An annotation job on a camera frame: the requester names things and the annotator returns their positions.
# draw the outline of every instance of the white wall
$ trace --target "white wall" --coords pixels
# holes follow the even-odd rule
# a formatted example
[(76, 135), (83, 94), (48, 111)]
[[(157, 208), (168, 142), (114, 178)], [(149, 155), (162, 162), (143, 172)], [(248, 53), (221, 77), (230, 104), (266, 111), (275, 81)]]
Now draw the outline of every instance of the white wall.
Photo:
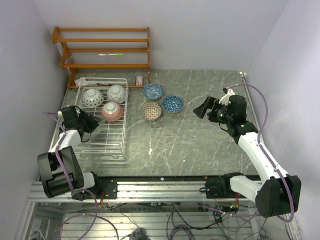
[[(320, 223), (319, 13), (318, 0), (290, 0), (247, 74), (269, 104), (266, 145), (302, 181), (296, 215), (306, 240), (319, 239)], [(264, 104), (256, 94), (253, 102), (262, 122)]]
[(153, 69), (247, 72), (288, 0), (35, 0), (59, 27), (150, 27)]
[(66, 89), (57, 48), (32, 0), (0, 2), (0, 239), (12, 240), (37, 156), (48, 150)]

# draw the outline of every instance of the pink bowl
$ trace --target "pink bowl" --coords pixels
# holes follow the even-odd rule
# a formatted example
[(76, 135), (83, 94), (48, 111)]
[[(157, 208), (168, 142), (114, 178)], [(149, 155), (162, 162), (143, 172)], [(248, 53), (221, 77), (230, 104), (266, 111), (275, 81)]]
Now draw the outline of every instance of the pink bowl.
[(102, 118), (108, 122), (118, 121), (123, 114), (124, 110), (117, 102), (110, 101), (102, 107)]

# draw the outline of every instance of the gray marble surface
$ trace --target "gray marble surface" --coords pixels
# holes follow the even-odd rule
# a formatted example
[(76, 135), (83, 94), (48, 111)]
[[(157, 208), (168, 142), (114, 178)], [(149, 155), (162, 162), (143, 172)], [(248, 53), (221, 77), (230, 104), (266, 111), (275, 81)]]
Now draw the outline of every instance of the gray marble surface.
[[(143, 72), (79, 73), (79, 77), (127, 78), (130, 83)], [(99, 155), (78, 156), (84, 172), (99, 176), (194, 176), (221, 175), (242, 172), (257, 174), (244, 151), (218, 124), (198, 118), (193, 109), (207, 96), (221, 98), (223, 87), (241, 83), (239, 72), (202, 70), (154, 70), (151, 82), (163, 86), (164, 97), (177, 95), (184, 101), (183, 109), (170, 114), (162, 108), (161, 117), (154, 122), (142, 118), (140, 107), (148, 102), (142, 89), (129, 89), (125, 134), (125, 156), (115, 159)], [(244, 87), (234, 89), (247, 96)], [(77, 90), (69, 90), (64, 105), (75, 103)], [(254, 122), (247, 106), (247, 119)]]

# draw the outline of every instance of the bowl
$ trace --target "bowl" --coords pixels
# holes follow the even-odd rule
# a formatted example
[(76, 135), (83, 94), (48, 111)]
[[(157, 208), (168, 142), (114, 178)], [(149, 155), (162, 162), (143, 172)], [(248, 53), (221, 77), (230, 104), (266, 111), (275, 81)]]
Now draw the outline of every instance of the bowl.
[(106, 98), (110, 102), (122, 104), (126, 100), (126, 90), (121, 85), (113, 85), (106, 93)]
[(156, 101), (162, 97), (164, 89), (159, 84), (149, 83), (143, 87), (142, 93), (147, 99)]
[(102, 107), (102, 118), (108, 122), (118, 121), (123, 114), (124, 110), (117, 102), (110, 101)]
[(184, 107), (184, 101), (178, 96), (166, 96), (162, 101), (162, 106), (171, 114), (176, 114)]
[(161, 112), (160, 105), (155, 102), (146, 102), (140, 109), (142, 117), (149, 121), (155, 121), (160, 118)]
[(104, 95), (97, 89), (88, 89), (83, 95), (83, 103), (88, 108), (97, 108), (104, 102)]

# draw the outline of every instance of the wall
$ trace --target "wall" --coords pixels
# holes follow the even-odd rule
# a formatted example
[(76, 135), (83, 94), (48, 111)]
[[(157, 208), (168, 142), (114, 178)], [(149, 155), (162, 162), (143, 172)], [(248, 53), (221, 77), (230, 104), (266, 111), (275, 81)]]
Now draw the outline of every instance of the wall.
[(153, 69), (247, 72), (288, 0), (35, 0), (59, 27), (150, 27)]
[(32, 0), (0, 2), (0, 239), (14, 239), (37, 156), (49, 148), (66, 89), (60, 54)]
[[(290, 0), (247, 74), (264, 93), (266, 145), (302, 181), (297, 217), (304, 239), (318, 239), (320, 201), (320, 1)], [(264, 104), (253, 94), (262, 123)]]

